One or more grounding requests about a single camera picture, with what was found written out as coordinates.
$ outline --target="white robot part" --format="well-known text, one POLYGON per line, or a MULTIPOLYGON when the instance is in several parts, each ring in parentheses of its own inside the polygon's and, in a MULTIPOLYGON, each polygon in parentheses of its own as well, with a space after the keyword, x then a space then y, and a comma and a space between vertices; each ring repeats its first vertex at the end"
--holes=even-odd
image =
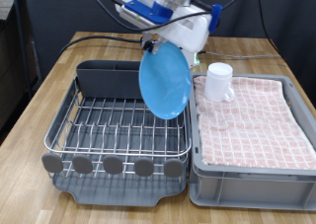
POLYGON ((199 65, 198 53, 191 53, 185 49, 182 49, 182 53, 184 54, 185 58, 187 59, 189 68, 193 68, 199 65))
MULTIPOLYGON (((138 0, 139 2, 152 7, 156 0, 138 0)), ((173 15, 171 19, 176 19, 189 14, 203 12, 203 9, 191 5, 188 2, 177 0, 175 2, 176 7, 173 6, 173 15)), ((127 21, 133 23, 140 28, 153 27, 155 24, 149 20, 137 15, 136 13, 127 10, 123 6, 117 5, 117 11, 119 15, 127 21)), ((169 40, 176 44, 178 47, 190 52, 196 53, 203 49, 208 38, 208 27, 211 21, 210 15, 199 15, 190 18, 177 21, 173 24, 159 28, 149 33, 152 35, 159 35, 160 37, 169 40)))

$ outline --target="metal wire rack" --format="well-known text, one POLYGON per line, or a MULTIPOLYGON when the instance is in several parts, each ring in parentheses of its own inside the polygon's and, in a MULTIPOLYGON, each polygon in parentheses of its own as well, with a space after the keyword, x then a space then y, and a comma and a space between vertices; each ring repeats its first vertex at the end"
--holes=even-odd
POLYGON ((188 119, 188 109, 174 119, 164 120, 156 117, 142 100, 81 98, 74 80, 44 144, 50 153, 60 157, 65 179, 74 174, 79 179, 87 176, 74 166, 74 158, 79 155, 91 161, 91 179, 101 174, 115 177, 106 172, 103 162, 106 156, 115 155, 122 163, 122 180, 127 176, 138 180, 135 162, 147 158, 153 164, 151 181, 156 177, 165 182, 181 182, 186 171, 176 178, 167 178, 165 164, 179 160, 186 167, 191 149, 188 119))

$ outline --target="wire dish rack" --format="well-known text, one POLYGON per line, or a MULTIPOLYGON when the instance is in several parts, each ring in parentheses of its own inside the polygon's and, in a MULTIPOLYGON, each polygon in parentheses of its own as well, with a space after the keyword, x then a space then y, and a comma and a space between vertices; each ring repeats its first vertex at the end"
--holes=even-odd
POLYGON ((76 77, 44 139, 53 184, 79 203, 153 206, 187 183, 189 109, 156 117, 139 99, 84 98, 76 77))

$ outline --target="blue plate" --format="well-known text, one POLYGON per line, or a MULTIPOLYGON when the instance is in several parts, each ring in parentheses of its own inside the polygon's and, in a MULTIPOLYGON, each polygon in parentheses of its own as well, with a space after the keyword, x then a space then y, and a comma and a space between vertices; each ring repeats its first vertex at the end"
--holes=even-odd
POLYGON ((156 116, 177 117, 185 109, 191 90, 190 70, 181 50, 167 41, 156 54, 146 51, 139 68, 139 87, 156 116))

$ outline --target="dark background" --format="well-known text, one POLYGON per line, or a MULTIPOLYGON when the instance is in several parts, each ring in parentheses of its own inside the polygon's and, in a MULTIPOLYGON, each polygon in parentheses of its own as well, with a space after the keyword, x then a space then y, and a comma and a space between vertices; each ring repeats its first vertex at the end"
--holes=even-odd
MULTIPOLYGON (((16 10, 11 8, 12 1, 0 0, 0 145, 28 104, 26 73, 16 10)), ((19 3, 30 81, 33 85, 38 77, 33 55, 31 21, 26 1, 19 0, 19 3)))
MULTIPOLYGON (((114 4, 103 0, 115 13, 114 4)), ((224 5, 230 0, 202 0, 224 5)), ((316 1, 262 0, 268 33, 294 75, 316 105, 316 1)), ((58 59, 59 50, 75 32, 128 33, 112 21, 94 0, 27 0, 39 57, 41 78, 58 59)), ((213 36, 265 37, 258 0, 238 0, 225 10, 213 36)))

